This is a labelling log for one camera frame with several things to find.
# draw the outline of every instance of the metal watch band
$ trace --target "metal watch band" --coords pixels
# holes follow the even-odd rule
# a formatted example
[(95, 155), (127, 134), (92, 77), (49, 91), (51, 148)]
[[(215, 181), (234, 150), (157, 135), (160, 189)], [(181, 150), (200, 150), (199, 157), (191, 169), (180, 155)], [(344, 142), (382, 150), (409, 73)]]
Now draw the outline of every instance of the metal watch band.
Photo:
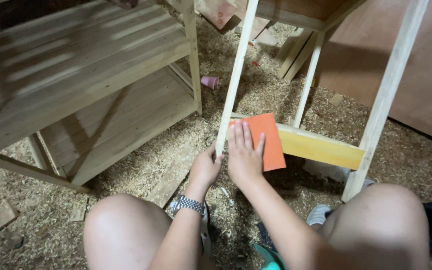
[(192, 210), (200, 213), (201, 216), (205, 214), (205, 206), (202, 203), (195, 201), (193, 199), (186, 198), (183, 195), (180, 196), (179, 201), (178, 201), (178, 205), (179, 205), (179, 208), (184, 207), (184, 208), (192, 209)]

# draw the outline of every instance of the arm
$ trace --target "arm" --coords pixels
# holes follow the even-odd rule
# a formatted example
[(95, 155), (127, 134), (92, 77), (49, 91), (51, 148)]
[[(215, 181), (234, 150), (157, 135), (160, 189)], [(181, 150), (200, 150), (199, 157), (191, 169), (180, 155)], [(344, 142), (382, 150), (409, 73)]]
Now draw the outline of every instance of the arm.
[(228, 170), (231, 180), (258, 212), (287, 267), (298, 270), (343, 268), (340, 256), (296, 215), (264, 178), (264, 141), (262, 133), (253, 150), (249, 126), (237, 121), (230, 127)]
[[(216, 180), (224, 158), (224, 155), (218, 156), (213, 162), (215, 146), (213, 143), (194, 159), (189, 173), (189, 185), (184, 192), (185, 197), (204, 203), (208, 188)], [(196, 269), (201, 255), (201, 218), (198, 212), (181, 208), (148, 269)]]

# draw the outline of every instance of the hand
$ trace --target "hand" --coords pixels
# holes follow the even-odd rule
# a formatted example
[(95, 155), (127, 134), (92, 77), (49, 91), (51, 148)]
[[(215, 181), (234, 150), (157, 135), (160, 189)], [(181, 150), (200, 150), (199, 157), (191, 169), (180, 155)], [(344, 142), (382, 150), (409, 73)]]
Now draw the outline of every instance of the hand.
[(224, 155), (218, 156), (213, 162), (213, 154), (216, 151), (216, 141), (214, 141), (206, 150), (199, 153), (191, 165), (189, 173), (189, 185), (198, 187), (207, 192), (208, 188), (216, 181), (216, 177), (221, 169), (221, 162)]
[(265, 134), (261, 133), (256, 150), (248, 123), (237, 120), (229, 128), (228, 172), (231, 180), (239, 187), (247, 181), (263, 176), (263, 150)]

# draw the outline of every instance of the wooden shelf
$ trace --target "wooden shelf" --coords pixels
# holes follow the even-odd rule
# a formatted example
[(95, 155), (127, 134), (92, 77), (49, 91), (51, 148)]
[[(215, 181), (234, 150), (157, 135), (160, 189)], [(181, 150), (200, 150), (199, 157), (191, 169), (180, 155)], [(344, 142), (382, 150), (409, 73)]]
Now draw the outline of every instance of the wooden shelf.
[[(98, 0), (0, 33), (0, 150), (103, 97), (133, 91), (135, 81), (188, 55), (181, 27), (151, 0), (129, 10)], [(163, 106), (144, 119), (172, 122), (190, 111), (191, 96), (180, 96), (181, 89), (173, 89), (181, 107), (164, 105), (171, 117)], [(166, 99), (150, 98), (145, 105)], [(141, 127), (129, 137), (153, 134), (149, 123)], [(113, 148), (115, 156), (124, 152)], [(89, 155), (79, 171), (92, 160)]]
[(52, 160), (82, 185), (197, 110), (191, 89), (168, 67), (41, 130)]

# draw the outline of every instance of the floor covered in sawdust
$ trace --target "floor covered in sawdust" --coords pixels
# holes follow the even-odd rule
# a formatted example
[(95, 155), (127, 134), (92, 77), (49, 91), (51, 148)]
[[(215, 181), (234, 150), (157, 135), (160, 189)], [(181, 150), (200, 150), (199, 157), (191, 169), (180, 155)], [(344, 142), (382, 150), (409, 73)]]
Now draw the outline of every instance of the floor covered in sawdust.
[[(177, 17), (167, 5), (165, 9)], [(279, 44), (248, 47), (234, 111), (248, 115), (274, 113), (277, 122), (287, 124), (296, 112), (301, 83), (299, 79), (291, 82), (279, 79), (272, 58), (292, 28), (275, 23), (269, 29)], [(0, 205), (3, 199), (8, 199), (21, 212), (8, 229), (24, 236), (20, 249), (9, 249), (4, 231), (0, 231), (0, 269), (87, 269), (82, 249), (83, 222), (70, 221), (74, 205), (87, 204), (89, 210), (98, 200), (122, 192), (143, 199), (184, 146), (191, 144), (203, 150), (216, 139), (239, 38), (227, 29), (216, 30), (202, 17), (197, 20), (197, 32), (201, 76), (220, 78), (215, 90), (202, 89), (203, 116), (191, 114), (99, 174), (90, 183), (93, 193), (76, 194), (0, 169)], [(187, 59), (177, 64), (189, 73)], [(333, 95), (334, 92), (323, 87), (312, 89), (303, 124), (311, 132), (357, 145), (370, 109), (347, 97), (334, 107), (328, 103)], [(2, 153), (34, 163), (26, 140)], [(285, 158), (286, 169), (265, 176), (275, 189), (283, 191), (283, 198), (301, 218), (305, 219), (316, 204), (333, 207), (341, 204), (342, 184), (309, 175), (302, 169), (301, 158)], [(423, 202), (432, 201), (432, 140), (388, 120), (368, 177), (379, 183), (402, 185)], [(221, 187), (229, 193), (234, 205)], [(261, 220), (228, 178), (226, 164), (206, 199), (211, 211), (212, 260), (221, 269), (259, 269), (262, 259), (253, 243), (261, 242), (256, 227)]]

